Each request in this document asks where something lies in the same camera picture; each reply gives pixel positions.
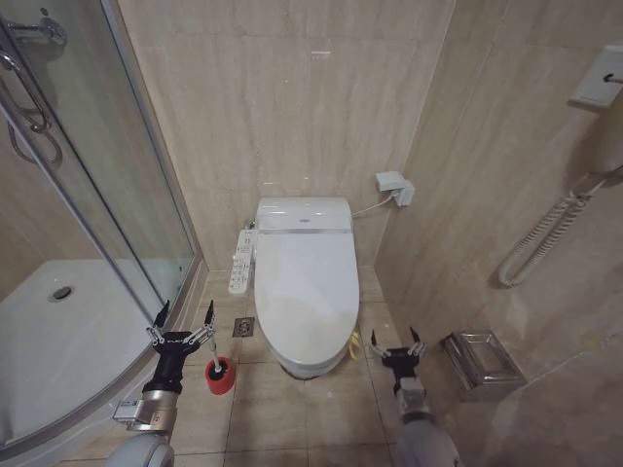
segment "shower door handle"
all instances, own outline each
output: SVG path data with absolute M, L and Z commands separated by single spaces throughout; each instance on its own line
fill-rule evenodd
M 24 73 L 18 62 L 6 52 L 0 51 L 0 60 L 2 60 L 2 64 L 8 70 L 13 70 L 16 73 L 19 82 L 23 86 L 24 90 L 28 93 L 28 96 L 32 100 L 32 103 L 35 104 L 36 113 L 41 116 L 41 123 L 39 124 L 35 122 L 32 117 L 30 117 L 30 114 L 33 113 L 34 109 L 22 109 L 11 98 L 11 100 L 13 100 L 16 106 L 19 108 L 19 112 L 30 122 L 30 129 L 32 129 L 35 133 L 42 133 L 47 129 L 50 129 L 50 127 L 52 126 L 52 120 L 45 109 L 45 104 L 39 98 L 39 95 L 35 90 L 35 86 L 30 81 L 28 75 Z
M 39 97 L 39 93 L 37 92 L 37 90 L 35 90 L 34 83 L 30 79 L 28 74 L 25 73 L 24 70 L 21 68 L 17 60 L 15 60 L 11 55 L 7 54 L 6 52 L 0 51 L 0 62 L 7 70 L 13 70 L 15 72 L 15 74 L 18 76 L 19 82 L 32 100 L 33 104 L 35 105 L 35 108 L 25 109 L 19 106 L 19 104 L 11 96 L 11 92 L 9 91 L 2 79 L 0 79 L 0 86 L 2 86 L 11 101 L 18 108 L 19 114 L 30 123 L 30 129 L 35 133 L 45 136 L 48 141 L 50 141 L 50 144 L 54 148 L 55 153 L 51 158 L 48 158 L 48 162 L 50 163 L 50 165 L 59 166 L 62 163 L 62 151 L 55 138 L 48 132 L 48 130 L 52 127 L 52 118 L 46 110 L 46 104 L 43 102 L 43 99 Z M 39 116 L 41 117 L 41 123 L 38 123 L 33 118 L 33 115 L 36 114 L 39 114 Z M 11 125 L 11 122 L 7 122 L 7 128 L 9 130 L 11 145 L 13 146 L 13 149 L 15 149 L 18 156 L 20 156 L 27 162 L 37 163 L 31 157 L 26 155 L 19 147 L 18 139 L 16 138 L 16 131 L 13 128 L 13 125 Z

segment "toilet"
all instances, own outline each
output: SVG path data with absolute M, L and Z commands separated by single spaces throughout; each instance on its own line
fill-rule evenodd
M 271 352 L 292 377 L 323 375 L 344 357 L 359 309 L 348 203 L 262 198 L 255 221 L 255 305 Z

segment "power plug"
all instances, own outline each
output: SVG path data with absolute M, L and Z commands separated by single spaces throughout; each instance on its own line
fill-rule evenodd
M 409 180 L 405 180 L 400 172 L 379 172 L 377 173 L 377 186 L 380 192 L 391 190 L 394 201 L 398 206 L 411 204 L 416 189 Z

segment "floor drain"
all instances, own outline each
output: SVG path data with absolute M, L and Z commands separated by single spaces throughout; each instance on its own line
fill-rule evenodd
M 60 302 L 61 300 L 65 300 L 71 295 L 73 291 L 74 289 L 67 285 L 60 287 L 59 289 L 56 289 L 52 292 L 52 300 L 53 302 Z
M 255 318 L 236 318 L 234 322 L 234 334 L 235 338 L 250 338 L 253 336 L 253 325 L 255 324 Z

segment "shower enclosure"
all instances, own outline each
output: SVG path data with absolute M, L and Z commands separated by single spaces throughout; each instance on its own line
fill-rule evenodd
M 144 354 L 201 254 L 116 2 L 3 0 L 0 22 L 1 462 Z

